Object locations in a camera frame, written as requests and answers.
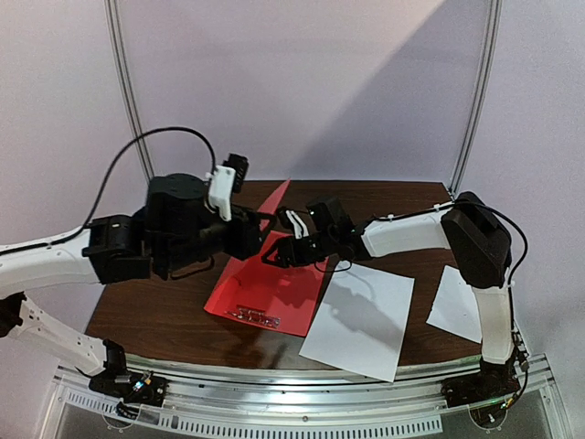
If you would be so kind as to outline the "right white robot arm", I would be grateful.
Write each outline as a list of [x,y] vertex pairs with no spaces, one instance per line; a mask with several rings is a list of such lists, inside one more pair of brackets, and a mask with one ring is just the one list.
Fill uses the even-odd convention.
[[281,208],[282,225],[292,236],[279,238],[263,252],[264,263],[287,269],[313,265],[333,255],[364,262],[390,254],[449,250],[478,305],[482,360],[490,364],[473,378],[473,391],[493,398],[508,382],[503,367],[515,353],[513,305],[509,293],[512,237],[505,225],[473,192],[456,200],[404,215],[353,222],[335,197],[307,207],[315,231],[293,210]]

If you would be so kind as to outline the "large white paper sheet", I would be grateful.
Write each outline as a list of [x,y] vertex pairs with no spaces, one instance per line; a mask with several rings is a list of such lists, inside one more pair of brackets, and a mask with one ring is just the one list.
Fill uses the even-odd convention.
[[354,264],[333,274],[299,355],[395,380],[415,280]]

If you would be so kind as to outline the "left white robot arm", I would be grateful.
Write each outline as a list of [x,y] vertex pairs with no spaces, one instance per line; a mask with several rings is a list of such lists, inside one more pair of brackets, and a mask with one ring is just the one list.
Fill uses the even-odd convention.
[[181,280],[225,253],[244,261],[260,253],[276,218],[231,203],[240,182],[221,167],[208,181],[187,174],[153,178],[145,205],[132,216],[94,219],[49,241],[1,252],[1,335],[30,343],[101,383],[117,397],[136,387],[122,346],[86,337],[46,314],[26,293],[59,284]]

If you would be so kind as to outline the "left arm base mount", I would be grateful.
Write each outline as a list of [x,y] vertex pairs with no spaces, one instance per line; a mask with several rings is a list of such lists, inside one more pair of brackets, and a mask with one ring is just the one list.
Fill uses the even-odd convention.
[[169,380],[152,370],[133,372],[127,368],[123,347],[109,339],[103,341],[106,351],[104,370],[90,378],[91,391],[118,398],[118,416],[136,420],[140,406],[162,407]]

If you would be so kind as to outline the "red file folder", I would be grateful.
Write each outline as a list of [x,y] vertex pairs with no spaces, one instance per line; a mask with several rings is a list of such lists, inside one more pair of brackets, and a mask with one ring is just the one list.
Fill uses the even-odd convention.
[[270,331],[304,337],[307,335],[317,298],[324,281],[325,264],[281,269],[261,261],[259,255],[246,261],[230,258],[204,305],[211,315],[240,322],[225,314],[237,305],[259,309],[281,319]]

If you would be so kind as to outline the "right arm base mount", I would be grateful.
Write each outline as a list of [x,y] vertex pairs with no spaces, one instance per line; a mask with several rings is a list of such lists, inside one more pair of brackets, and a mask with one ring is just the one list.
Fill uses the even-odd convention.
[[502,365],[481,359],[477,372],[443,380],[441,395],[449,408],[467,406],[476,426],[497,429],[526,391],[528,372],[522,352]]

